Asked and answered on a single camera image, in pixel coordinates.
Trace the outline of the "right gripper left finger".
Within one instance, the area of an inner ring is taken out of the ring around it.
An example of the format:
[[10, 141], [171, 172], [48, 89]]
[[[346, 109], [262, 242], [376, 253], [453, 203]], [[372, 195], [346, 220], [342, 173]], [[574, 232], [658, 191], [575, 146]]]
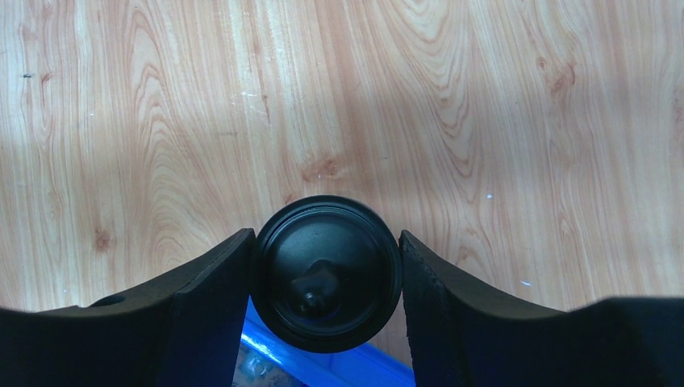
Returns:
[[229, 386], [255, 234], [96, 301], [1, 312], [4, 386]]

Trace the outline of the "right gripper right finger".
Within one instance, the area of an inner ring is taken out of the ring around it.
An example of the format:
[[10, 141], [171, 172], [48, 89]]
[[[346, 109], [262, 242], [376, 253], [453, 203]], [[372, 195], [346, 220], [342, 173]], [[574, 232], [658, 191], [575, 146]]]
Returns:
[[607, 298], [563, 312], [514, 297], [401, 234], [418, 386], [680, 386], [683, 301]]

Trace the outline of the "black lid jar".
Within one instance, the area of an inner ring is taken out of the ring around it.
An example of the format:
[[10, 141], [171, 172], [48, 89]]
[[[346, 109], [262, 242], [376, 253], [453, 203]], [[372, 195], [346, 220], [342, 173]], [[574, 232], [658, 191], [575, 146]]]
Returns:
[[402, 291], [398, 242], [367, 205], [335, 195], [291, 202], [259, 231], [249, 260], [261, 321], [303, 351], [343, 352], [372, 339]]

